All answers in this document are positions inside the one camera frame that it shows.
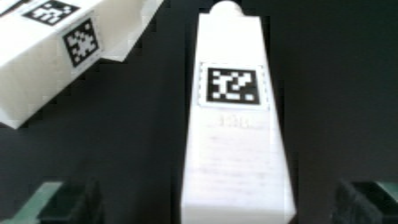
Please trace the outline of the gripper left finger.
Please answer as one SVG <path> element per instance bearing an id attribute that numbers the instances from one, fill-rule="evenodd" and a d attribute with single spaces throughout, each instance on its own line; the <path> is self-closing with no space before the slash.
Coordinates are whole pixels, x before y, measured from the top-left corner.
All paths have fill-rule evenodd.
<path id="1" fill-rule="evenodd" d="M 44 182 L 7 224 L 101 224 L 99 183 Z"/>

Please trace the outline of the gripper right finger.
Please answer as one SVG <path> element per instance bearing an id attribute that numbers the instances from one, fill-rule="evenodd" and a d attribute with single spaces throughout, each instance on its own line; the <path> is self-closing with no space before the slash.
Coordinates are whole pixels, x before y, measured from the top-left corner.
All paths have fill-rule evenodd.
<path id="1" fill-rule="evenodd" d="M 398 182 L 339 182 L 334 224 L 398 224 Z"/>

